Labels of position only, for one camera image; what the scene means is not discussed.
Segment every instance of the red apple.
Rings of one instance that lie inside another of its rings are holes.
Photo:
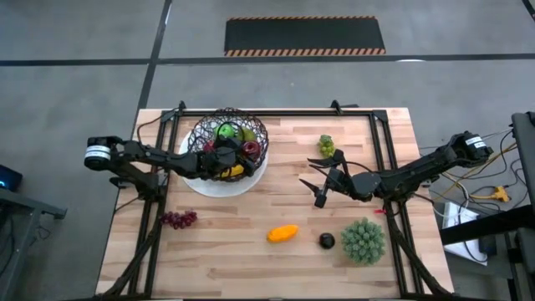
[[[242,146],[243,152],[251,158],[251,160],[256,160],[260,156],[260,145],[256,141],[247,141]]]
[[[213,152],[213,151],[216,151],[216,149],[214,148],[214,141],[213,141],[213,140],[208,141],[208,142],[202,147],[202,150],[205,151],[205,152]]]

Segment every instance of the green succulent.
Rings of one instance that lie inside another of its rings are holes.
[[[385,255],[385,234],[365,217],[342,231],[342,248],[355,263],[371,265]]]

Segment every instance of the red grapes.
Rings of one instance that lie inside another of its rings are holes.
[[[184,229],[185,227],[189,227],[196,220],[197,212],[194,212],[193,209],[186,210],[184,214],[180,214],[178,212],[167,212],[160,217],[160,222],[162,224],[169,224],[175,229]]]

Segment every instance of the yellow mango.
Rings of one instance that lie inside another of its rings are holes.
[[[231,168],[230,172],[229,172],[229,170],[224,171],[221,174],[221,178],[228,177],[229,174],[230,174],[230,176],[237,176],[237,175],[240,175],[242,173],[243,173],[243,166],[238,164],[238,165],[234,166],[233,168]]]
[[[267,234],[267,240],[269,242],[286,242],[294,237],[298,233],[298,230],[299,226],[297,225],[277,227]]]

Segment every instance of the grape bunch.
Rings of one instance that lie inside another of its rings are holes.
[[[162,224],[169,224],[175,229],[184,229],[185,227],[191,226],[191,224],[197,220],[197,212],[194,212],[193,209],[186,210],[184,214],[178,212],[167,212],[164,213],[160,218]]]
[[[324,158],[329,158],[334,155],[333,139],[329,135],[321,135],[318,142],[319,152],[324,156]]]

